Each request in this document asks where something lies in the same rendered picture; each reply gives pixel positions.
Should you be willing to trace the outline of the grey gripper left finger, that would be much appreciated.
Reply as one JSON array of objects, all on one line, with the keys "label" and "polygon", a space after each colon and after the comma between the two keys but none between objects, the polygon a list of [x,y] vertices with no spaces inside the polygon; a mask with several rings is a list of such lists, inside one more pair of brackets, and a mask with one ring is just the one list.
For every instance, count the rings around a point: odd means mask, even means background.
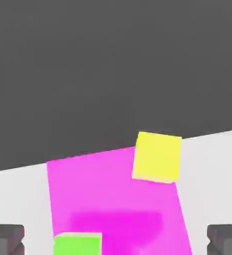
[{"label": "grey gripper left finger", "polygon": [[0,255],[24,255],[24,226],[0,224]]}]

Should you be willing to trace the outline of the large magenta box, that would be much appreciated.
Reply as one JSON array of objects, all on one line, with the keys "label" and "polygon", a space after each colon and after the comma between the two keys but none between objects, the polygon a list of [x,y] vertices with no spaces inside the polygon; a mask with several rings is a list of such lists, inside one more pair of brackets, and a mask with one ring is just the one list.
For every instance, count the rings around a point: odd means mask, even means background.
[{"label": "large magenta box", "polygon": [[102,234],[102,255],[192,255],[175,184],[132,178],[135,149],[47,163],[53,232]]}]

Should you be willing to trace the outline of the small yellow cube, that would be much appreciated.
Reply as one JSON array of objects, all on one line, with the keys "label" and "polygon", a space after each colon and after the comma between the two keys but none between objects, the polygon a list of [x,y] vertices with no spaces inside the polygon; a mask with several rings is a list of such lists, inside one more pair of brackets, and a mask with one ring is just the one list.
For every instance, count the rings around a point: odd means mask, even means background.
[{"label": "small yellow cube", "polygon": [[179,179],[180,136],[141,131],[138,133],[132,178],[173,183]]}]

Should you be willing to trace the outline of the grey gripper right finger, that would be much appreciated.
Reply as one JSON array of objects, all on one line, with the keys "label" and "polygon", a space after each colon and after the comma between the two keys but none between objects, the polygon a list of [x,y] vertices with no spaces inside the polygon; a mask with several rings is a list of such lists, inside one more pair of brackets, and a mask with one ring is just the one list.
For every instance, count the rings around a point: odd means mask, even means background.
[{"label": "grey gripper right finger", "polygon": [[208,225],[207,255],[232,255],[232,224]]}]

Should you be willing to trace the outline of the small green cube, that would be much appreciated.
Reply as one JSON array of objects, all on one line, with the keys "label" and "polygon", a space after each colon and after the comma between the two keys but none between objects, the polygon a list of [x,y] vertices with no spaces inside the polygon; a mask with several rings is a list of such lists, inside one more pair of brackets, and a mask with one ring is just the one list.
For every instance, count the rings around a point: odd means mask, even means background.
[{"label": "small green cube", "polygon": [[102,234],[65,232],[54,238],[53,255],[102,255]]}]

